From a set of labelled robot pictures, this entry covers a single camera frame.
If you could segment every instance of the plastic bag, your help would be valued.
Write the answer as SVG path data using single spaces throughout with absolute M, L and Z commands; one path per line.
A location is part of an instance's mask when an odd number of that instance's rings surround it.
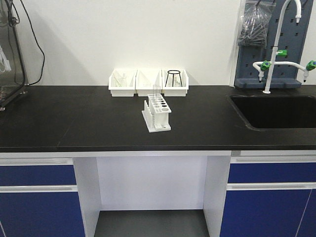
M 246 2 L 239 46 L 267 46 L 268 26 L 275 6 L 258 0 Z

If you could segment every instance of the gray floor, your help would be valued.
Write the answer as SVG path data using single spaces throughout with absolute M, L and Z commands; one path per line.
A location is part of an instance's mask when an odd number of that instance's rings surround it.
M 101 211 L 95 237 L 209 237 L 203 210 Z

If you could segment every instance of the test tube rack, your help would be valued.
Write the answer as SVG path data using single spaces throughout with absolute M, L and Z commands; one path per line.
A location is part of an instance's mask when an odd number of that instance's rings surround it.
M 170 131 L 169 113 L 171 109 L 161 94 L 150 94 L 148 103 L 144 101 L 142 114 L 149 132 Z

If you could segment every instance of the black countertop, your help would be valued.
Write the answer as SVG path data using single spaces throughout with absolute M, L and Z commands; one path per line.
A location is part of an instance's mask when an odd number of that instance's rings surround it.
M 263 93 L 190 86 L 186 97 L 165 97 L 171 131 L 149 133 L 146 97 L 111 97 L 107 86 L 31 86 L 0 112 L 0 152 L 316 150 L 316 128 L 247 128 L 227 97 L 255 94 Z M 272 94 L 316 95 L 316 86 Z

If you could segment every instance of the pegboard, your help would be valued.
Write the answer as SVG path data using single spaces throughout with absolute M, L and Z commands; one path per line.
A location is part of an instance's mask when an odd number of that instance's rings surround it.
M 276 0 L 269 22 L 267 47 L 241 46 L 239 47 L 235 86 L 239 88 L 264 88 L 268 70 L 265 71 L 263 82 L 258 79 L 258 71 L 252 66 L 254 62 L 271 59 L 272 47 L 275 42 L 277 25 L 281 8 L 286 0 Z M 288 50 L 288 56 L 276 57 L 276 61 L 292 61 L 299 63 L 301 60 L 308 24 L 311 17 L 313 0 L 301 0 L 302 18 L 296 24 L 296 4 L 291 1 L 288 5 L 281 29 L 278 49 Z M 275 65 L 271 88 L 297 88 L 301 83 L 296 80 L 298 69 L 288 65 Z

